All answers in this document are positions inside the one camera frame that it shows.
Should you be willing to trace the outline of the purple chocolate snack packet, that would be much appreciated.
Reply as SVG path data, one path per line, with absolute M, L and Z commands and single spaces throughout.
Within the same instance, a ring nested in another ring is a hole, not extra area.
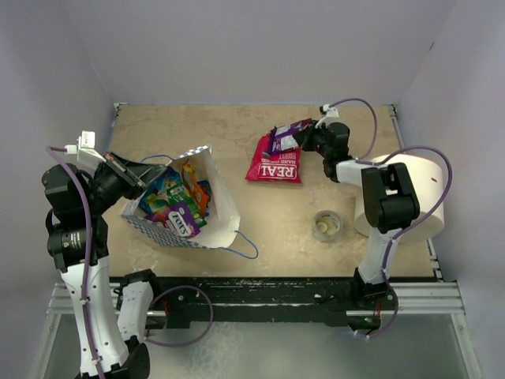
M 303 131 L 311 122 L 312 119 L 307 118 L 289 125 L 275 126 L 269 134 L 269 142 L 265 153 L 274 156 L 296 149 L 298 143 L 294 139 L 294 134 Z

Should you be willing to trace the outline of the red Real chips bag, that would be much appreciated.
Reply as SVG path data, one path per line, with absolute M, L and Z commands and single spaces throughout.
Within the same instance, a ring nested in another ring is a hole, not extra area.
M 268 147 L 269 142 L 270 137 L 267 134 L 259 139 L 245 179 L 255 182 L 290 182 L 302 184 L 299 173 L 301 150 L 297 148 L 266 157 L 263 153 Z

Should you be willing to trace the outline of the blue checkered paper bag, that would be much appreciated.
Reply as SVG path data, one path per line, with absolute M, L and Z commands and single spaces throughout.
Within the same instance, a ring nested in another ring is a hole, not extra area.
M 135 229 L 147 235 L 161 247 L 189 247 L 230 250 L 239 231 L 240 214 L 218 165 L 211 154 L 211 146 L 205 145 L 190 149 L 179 157 L 166 163 L 181 176 L 182 164 L 189 162 L 196 171 L 198 183 L 208 195 L 207 215 L 201 216 L 207 225 L 193 238 L 180 238 L 160 224 L 146 220 L 148 215 L 139 202 L 147 189 L 137 199 L 128 201 L 121 217 Z

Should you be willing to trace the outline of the purple Fox's candy bag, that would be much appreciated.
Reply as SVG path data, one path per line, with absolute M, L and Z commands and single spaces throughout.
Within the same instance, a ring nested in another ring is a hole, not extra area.
M 169 205 L 145 219 L 162 225 L 180 238 L 193 238 L 207 225 L 200 213 L 192 212 L 185 202 Z

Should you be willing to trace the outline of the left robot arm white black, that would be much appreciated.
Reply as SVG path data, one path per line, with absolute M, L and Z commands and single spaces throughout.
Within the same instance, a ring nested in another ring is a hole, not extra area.
M 120 306 L 110 289 L 108 226 L 103 213 L 121 198 L 135 200 L 165 171 L 162 164 L 128 161 L 108 152 L 94 174 L 66 163 L 41 178 L 51 208 L 46 217 L 47 250 L 69 292 L 80 339 L 79 378 L 147 378 L 151 364 L 144 342 L 148 310 L 162 301 L 155 273 L 126 275 Z

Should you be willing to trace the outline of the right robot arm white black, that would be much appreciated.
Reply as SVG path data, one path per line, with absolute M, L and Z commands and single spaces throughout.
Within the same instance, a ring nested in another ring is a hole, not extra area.
M 350 297 L 356 307 L 368 309 L 383 295 L 392 294 L 388 285 L 391 259 L 402 232 L 420 215 L 420 204 L 404 163 L 360 163 L 349 154 L 349 138 L 350 129 L 341 122 L 321 128 L 311 122 L 294 134 L 303 151 L 322 156 L 327 178 L 361 189 L 370 232 Z

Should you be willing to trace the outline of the blue colourful snack bag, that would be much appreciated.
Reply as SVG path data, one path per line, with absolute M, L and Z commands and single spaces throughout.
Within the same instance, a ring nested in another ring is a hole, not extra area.
M 169 206 L 168 190 L 181 184 L 181 176 L 175 169 L 168 167 L 147 189 L 140 199 L 139 207 L 148 215 L 157 213 Z

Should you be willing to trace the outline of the green snack pack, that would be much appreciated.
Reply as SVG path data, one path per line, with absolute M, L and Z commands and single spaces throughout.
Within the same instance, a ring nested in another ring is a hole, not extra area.
M 176 184 L 174 186 L 171 186 L 167 190 L 166 196 L 169 205 L 175 205 L 184 202 L 191 212 L 200 212 L 196 202 L 184 184 Z

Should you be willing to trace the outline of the orange snack box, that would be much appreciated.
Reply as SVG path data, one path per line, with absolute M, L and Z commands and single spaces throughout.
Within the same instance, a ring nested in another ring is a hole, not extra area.
M 183 163 L 181 175 L 186 188 L 198 206 L 200 214 L 205 217 L 207 215 L 208 195 L 198 183 L 194 167 L 189 162 Z

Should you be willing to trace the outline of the clear tape roll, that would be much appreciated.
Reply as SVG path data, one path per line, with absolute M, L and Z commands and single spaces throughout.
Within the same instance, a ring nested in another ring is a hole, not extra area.
M 312 236 L 317 241 L 333 243 L 339 239 L 343 225 L 336 212 L 324 210 L 313 217 L 311 228 Z

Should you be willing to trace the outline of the white cylindrical paper lamp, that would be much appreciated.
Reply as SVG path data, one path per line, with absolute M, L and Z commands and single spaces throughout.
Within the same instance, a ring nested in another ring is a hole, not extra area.
M 435 162 L 419 156 L 399 154 L 391 158 L 387 164 L 404 163 L 410 174 L 417 199 L 420 204 L 420 215 L 424 216 L 439 200 L 443 192 L 443 171 Z M 443 205 L 440 205 L 433 214 L 413 230 L 406 232 L 400 242 L 402 244 L 422 242 L 439 234 L 444 228 Z M 365 217 L 362 189 L 356 194 L 354 211 L 354 229 L 368 236 L 370 225 Z

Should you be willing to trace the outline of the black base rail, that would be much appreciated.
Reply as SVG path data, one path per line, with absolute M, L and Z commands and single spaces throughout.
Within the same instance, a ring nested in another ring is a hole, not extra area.
M 373 291 L 351 277 L 161 276 L 158 286 L 172 292 L 149 309 L 155 328 L 209 321 L 377 326 L 379 312 L 391 308 L 384 285 Z

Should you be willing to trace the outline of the aluminium frame rails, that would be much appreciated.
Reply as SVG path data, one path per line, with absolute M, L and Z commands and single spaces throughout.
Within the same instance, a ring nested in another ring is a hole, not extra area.
M 387 164 L 388 161 L 384 163 L 372 163 L 374 166 L 380 164 Z M 152 163 L 149 159 L 146 159 L 142 163 Z M 416 227 L 420 222 L 424 220 L 424 217 L 417 217 L 411 224 L 410 227 L 406 228 L 405 233 L 412 227 Z M 209 249 L 209 248 L 197 248 L 200 250 L 220 250 L 220 249 Z M 124 276 L 113 277 L 110 274 L 110 289 L 112 292 L 113 304 L 115 307 L 120 306 L 120 300 L 118 298 L 119 287 L 122 285 L 122 280 Z M 387 322 L 382 320 L 382 315 L 387 314 L 390 318 L 396 318 L 399 314 L 449 314 L 451 316 L 456 316 L 462 313 L 463 304 L 462 296 L 459 293 L 459 289 L 456 283 L 446 283 L 443 281 L 424 281 L 415 282 L 413 280 L 405 280 L 403 282 L 398 282 L 395 280 L 388 279 L 389 288 L 392 290 L 392 294 L 389 295 L 391 300 L 391 308 L 389 310 L 382 310 L 378 314 L 378 325 L 372 326 L 371 324 L 366 325 L 355 325 L 348 324 L 347 327 L 353 332 L 354 335 L 360 336 L 366 340 L 377 337 L 380 333 L 387 330 Z M 158 301 L 162 300 L 164 296 L 171 294 L 171 290 L 161 291 L 159 295 L 156 295 L 151 302 L 151 306 L 155 305 Z M 146 346 L 148 345 L 148 335 L 149 329 L 155 328 L 148 325 L 148 313 L 145 325 L 144 342 Z M 58 321 L 60 317 L 64 314 L 70 314 L 74 316 L 72 302 L 70 295 L 64 281 L 57 284 L 54 287 L 53 294 L 51 296 L 50 305 L 47 310 L 47 316 L 52 321 Z

